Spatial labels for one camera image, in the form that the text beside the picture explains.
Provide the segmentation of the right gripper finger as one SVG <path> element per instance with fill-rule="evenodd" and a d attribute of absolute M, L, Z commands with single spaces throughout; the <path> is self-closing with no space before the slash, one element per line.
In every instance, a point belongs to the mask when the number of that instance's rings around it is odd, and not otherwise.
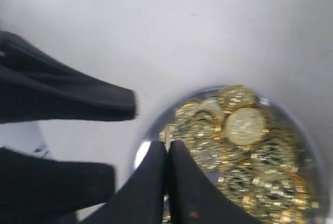
<path fill-rule="evenodd" d="M 1 31 L 1 123 L 126 121 L 136 115 L 134 91 L 75 70 Z"/>
<path fill-rule="evenodd" d="M 104 163 L 55 161 L 1 148 L 1 217 L 61 215 L 105 203 L 115 171 Z"/>

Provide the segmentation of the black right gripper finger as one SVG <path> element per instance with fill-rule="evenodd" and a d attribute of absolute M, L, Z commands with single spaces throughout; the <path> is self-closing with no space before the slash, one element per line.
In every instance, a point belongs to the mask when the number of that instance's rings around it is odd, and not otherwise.
<path fill-rule="evenodd" d="M 83 223 L 162 223 L 166 160 L 164 144 L 151 142 L 144 159 L 125 185 Z"/>
<path fill-rule="evenodd" d="M 257 223 L 204 175 L 182 141 L 168 152 L 168 196 L 172 223 Z"/>

